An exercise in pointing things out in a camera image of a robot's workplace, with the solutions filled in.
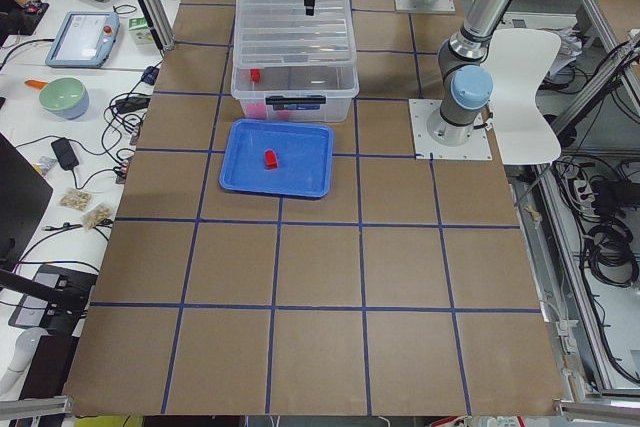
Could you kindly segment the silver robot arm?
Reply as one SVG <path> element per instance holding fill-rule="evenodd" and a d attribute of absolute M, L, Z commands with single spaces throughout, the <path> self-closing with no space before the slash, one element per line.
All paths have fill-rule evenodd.
<path fill-rule="evenodd" d="M 429 135 L 448 146 L 464 144 L 491 96 L 493 81 L 481 63 L 498 22 L 512 0 L 474 0 L 460 30 L 438 53 L 444 98 L 428 120 Z"/>

